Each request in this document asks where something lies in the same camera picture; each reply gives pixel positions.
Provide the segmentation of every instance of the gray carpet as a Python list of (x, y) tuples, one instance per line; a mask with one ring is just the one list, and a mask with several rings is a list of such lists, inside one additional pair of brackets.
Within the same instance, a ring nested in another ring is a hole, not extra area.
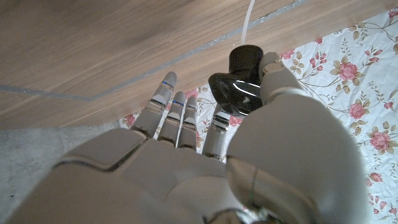
[(62, 154), (118, 127), (119, 121), (92, 127), (0, 130), (0, 223)]

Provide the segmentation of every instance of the black object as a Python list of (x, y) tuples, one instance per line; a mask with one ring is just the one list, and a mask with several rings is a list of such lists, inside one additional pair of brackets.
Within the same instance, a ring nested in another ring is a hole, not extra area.
[(230, 115), (242, 118), (262, 106), (258, 72), (263, 55), (254, 45), (237, 47), (229, 55), (229, 73), (209, 78), (213, 96)]

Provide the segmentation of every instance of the robotic hand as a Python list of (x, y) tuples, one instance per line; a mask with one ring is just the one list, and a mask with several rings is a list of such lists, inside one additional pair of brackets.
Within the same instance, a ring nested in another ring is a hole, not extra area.
[[(355, 143), (279, 56), (244, 45), (231, 53), (229, 74), (210, 78), (219, 104), (203, 155), (196, 99), (185, 103), (182, 92), (153, 139), (176, 81), (166, 75), (131, 130), (64, 155), (8, 223), (363, 222)], [(248, 115), (226, 150), (230, 114)]]

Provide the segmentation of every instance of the wooden floor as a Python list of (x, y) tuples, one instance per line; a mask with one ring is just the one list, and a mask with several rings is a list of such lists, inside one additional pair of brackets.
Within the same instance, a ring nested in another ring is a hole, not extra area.
[[(0, 3), (1, 129), (113, 121), (140, 110), (171, 70), (178, 75), (175, 91), (202, 85), (228, 70), (249, 5), (37, 2)], [(396, 0), (308, 0), (278, 13), (293, 2), (257, 1), (246, 42), (283, 52), (398, 6)]]

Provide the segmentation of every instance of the black plastic cap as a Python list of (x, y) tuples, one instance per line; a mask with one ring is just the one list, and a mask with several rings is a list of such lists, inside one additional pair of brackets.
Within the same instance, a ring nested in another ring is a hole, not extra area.
[(249, 72), (250, 79), (257, 79), (263, 55), (262, 49), (255, 45), (243, 45), (235, 48), (229, 55), (229, 73), (239, 75), (245, 72), (247, 75)]

